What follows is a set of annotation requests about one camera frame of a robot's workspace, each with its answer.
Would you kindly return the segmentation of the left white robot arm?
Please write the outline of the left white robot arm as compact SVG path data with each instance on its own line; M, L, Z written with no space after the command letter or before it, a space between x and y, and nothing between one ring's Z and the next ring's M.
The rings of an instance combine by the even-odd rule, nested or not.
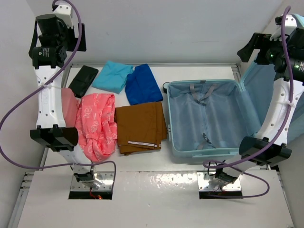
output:
M63 108L62 77L65 67L71 61L67 52L75 54L86 51L84 25L78 23L75 37L72 22L74 5L65 0L52 3L52 13L37 16L29 56L35 69L38 92L38 119L36 128L30 130L30 137L39 144L57 152L69 163L77 182L90 190L99 189L103 182L98 177L92 162L85 156L78 144L78 131L74 121L77 114L77 100L70 97L68 111Z

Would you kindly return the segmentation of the light blue shirt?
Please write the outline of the light blue shirt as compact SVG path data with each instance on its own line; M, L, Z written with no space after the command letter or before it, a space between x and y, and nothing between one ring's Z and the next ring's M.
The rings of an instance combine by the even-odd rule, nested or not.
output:
M133 72L133 65L107 61L92 83L92 87L120 94L125 87L127 77Z

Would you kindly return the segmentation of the light blue suitcase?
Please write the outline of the light blue suitcase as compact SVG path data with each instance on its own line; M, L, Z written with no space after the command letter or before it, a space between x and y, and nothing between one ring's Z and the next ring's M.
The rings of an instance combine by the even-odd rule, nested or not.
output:
M239 82L212 79L169 83L173 153L204 158L237 154L242 140L254 137L261 129L272 99L275 75L274 65L258 65L254 60ZM287 143L303 132L304 94L289 125Z

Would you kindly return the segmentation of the pink case with handle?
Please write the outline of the pink case with handle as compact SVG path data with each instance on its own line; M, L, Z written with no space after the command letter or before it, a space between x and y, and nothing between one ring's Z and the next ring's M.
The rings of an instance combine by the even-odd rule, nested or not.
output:
M75 127L78 112L78 100L70 88L61 90L62 112L66 127Z

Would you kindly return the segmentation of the pink patterned scarf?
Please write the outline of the pink patterned scarf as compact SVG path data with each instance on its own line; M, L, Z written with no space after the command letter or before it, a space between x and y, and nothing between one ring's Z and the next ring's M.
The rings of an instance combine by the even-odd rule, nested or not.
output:
M117 123L114 94L89 94L81 98L76 115L78 144L92 162L101 162L116 150Z

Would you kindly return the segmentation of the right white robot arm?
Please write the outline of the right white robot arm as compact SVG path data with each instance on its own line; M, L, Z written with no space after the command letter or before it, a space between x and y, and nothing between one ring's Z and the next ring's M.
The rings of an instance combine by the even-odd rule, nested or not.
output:
M209 181L213 187L221 189L256 165L276 164L291 155L286 147L289 125L304 92L304 18L284 12L275 23L274 34L254 33L237 53L247 62L253 50L258 49L255 63L274 65L274 89L265 120L254 137L242 140L239 155L216 169Z

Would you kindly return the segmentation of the black leather pouch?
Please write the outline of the black leather pouch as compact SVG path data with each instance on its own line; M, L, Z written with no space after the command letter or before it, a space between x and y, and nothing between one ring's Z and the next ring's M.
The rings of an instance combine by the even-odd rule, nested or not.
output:
M82 98L97 74L98 69L89 66L82 66L68 88L72 90L76 98Z

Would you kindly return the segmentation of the brown shorts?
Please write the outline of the brown shorts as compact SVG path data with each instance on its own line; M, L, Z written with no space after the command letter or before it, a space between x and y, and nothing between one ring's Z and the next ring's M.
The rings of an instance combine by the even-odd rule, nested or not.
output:
M120 154L160 150L167 139L161 102L150 102L115 109L117 144Z

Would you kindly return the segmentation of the royal blue shirt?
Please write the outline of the royal blue shirt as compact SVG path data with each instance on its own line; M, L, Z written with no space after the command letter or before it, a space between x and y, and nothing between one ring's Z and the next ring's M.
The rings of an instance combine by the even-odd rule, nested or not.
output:
M148 64L136 66L127 76L125 93L130 105L163 100L160 88Z

